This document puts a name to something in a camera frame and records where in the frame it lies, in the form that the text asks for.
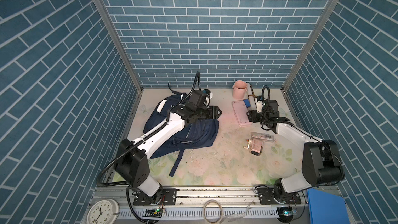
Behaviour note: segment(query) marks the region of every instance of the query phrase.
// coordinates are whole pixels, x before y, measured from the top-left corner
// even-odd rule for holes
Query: blue eraser
[[[244,99],[243,102],[245,102],[246,107],[250,107],[249,99]]]

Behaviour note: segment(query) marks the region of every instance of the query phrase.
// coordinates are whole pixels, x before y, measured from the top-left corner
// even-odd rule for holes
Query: clock
[[[112,224],[119,214],[115,200],[105,199],[94,204],[87,214],[87,224]]]

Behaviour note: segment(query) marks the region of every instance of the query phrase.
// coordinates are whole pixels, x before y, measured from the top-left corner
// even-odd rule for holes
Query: blue folder
[[[349,224],[342,197],[316,189],[308,189],[311,224]]]

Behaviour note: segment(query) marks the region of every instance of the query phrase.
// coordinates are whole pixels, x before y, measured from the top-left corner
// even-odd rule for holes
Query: backpack strap
[[[169,83],[167,83],[167,86],[169,87],[170,91],[171,91],[173,94],[182,94],[182,93],[180,93],[180,92],[177,92],[177,91],[172,90],[172,88],[170,87],[170,84],[169,84]]]
[[[180,150],[180,152],[178,153],[177,160],[174,162],[174,165],[173,165],[173,167],[172,167],[172,170],[170,171],[170,174],[169,174],[170,177],[173,177],[173,176],[174,176],[174,173],[176,172],[177,167],[178,167],[178,165],[179,165],[180,162],[181,162],[181,159],[182,159],[182,155],[183,155],[183,154],[184,154],[184,150]]]

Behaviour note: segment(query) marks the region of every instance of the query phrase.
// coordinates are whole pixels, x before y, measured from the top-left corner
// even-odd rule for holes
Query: black mounting plate
[[[277,202],[273,196],[273,189],[272,188],[257,188],[258,191],[258,198],[260,199],[261,205],[268,205],[268,204],[289,204]],[[301,199],[298,193],[293,193],[291,198],[286,199],[290,201],[290,206],[294,204],[301,204]]]
[[[151,202],[149,197],[144,192],[136,193],[134,198],[134,206],[150,206]],[[177,189],[164,189],[162,191],[162,196],[160,197],[160,203],[158,205],[176,205]]]

